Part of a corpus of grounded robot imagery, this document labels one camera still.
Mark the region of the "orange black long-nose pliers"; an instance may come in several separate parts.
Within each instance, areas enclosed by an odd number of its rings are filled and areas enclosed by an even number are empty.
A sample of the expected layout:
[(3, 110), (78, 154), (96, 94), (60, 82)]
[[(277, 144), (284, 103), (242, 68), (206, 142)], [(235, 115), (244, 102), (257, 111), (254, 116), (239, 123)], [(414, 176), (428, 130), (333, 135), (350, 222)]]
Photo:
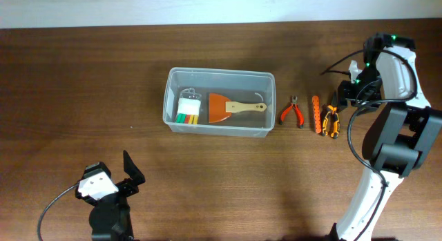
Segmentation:
[(338, 95), (336, 91), (321, 113), (320, 134), (322, 136), (329, 135), (333, 139), (339, 137), (340, 119), (338, 116)]

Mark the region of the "orange perforated strip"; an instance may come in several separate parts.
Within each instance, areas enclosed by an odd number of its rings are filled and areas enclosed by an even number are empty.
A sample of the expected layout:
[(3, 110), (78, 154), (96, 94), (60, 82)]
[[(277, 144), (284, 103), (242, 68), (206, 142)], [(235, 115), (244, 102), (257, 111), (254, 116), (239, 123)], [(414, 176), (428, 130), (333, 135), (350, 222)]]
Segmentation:
[(314, 128), (317, 134), (321, 133), (321, 118), (320, 118), (320, 100), (317, 95), (314, 95), (311, 99), (314, 114)]

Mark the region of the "clear box of coloured bits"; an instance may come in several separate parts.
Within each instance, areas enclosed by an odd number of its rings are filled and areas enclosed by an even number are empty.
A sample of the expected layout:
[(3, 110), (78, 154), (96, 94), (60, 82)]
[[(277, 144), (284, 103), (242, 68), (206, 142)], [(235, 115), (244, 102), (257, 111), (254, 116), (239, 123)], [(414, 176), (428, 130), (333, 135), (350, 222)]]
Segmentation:
[(200, 115), (201, 99), (202, 95), (194, 88), (182, 90), (178, 99), (175, 123), (196, 125)]

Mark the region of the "clear plastic container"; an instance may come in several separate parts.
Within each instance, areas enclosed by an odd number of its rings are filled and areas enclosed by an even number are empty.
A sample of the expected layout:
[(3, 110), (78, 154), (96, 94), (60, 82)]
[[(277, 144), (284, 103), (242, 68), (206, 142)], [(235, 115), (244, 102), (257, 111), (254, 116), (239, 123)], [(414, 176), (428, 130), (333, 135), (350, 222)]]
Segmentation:
[(245, 70), (172, 68), (163, 121), (177, 133), (266, 137), (276, 122), (275, 77)]

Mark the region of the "orange scraper wooden handle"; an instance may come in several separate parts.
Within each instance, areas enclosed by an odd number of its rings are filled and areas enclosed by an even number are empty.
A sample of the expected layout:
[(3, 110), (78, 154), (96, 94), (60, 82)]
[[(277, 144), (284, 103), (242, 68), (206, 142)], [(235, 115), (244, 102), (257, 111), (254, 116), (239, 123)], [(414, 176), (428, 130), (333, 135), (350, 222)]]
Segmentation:
[(214, 124), (228, 119), (232, 114), (242, 112), (264, 112), (265, 103), (242, 103), (231, 101), (228, 97), (217, 93), (209, 94), (209, 123)]

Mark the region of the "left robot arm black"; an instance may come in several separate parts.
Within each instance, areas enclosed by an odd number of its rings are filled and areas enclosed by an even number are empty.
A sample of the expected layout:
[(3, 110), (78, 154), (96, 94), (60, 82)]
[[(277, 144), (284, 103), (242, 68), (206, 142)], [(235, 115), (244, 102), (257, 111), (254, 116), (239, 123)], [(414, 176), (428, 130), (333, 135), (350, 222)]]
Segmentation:
[(87, 166), (78, 181), (75, 197), (93, 206), (88, 217), (92, 240), (135, 239), (128, 198), (139, 192), (139, 185), (146, 179), (127, 151), (123, 152), (123, 167), (128, 177), (118, 183), (112, 181), (104, 162)]

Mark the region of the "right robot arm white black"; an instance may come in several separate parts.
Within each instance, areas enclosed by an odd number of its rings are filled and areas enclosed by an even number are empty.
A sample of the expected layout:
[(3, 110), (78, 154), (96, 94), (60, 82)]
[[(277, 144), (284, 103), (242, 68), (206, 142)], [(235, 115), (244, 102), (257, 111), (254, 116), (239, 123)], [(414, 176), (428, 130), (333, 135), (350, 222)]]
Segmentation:
[(364, 69), (351, 62), (349, 79), (322, 115), (322, 135), (336, 139), (339, 112), (355, 107), (347, 143), (364, 167), (348, 210), (326, 240), (371, 240), (391, 194), (422, 166), (441, 131), (441, 111), (431, 107), (419, 83), (413, 39), (379, 32), (359, 52)]

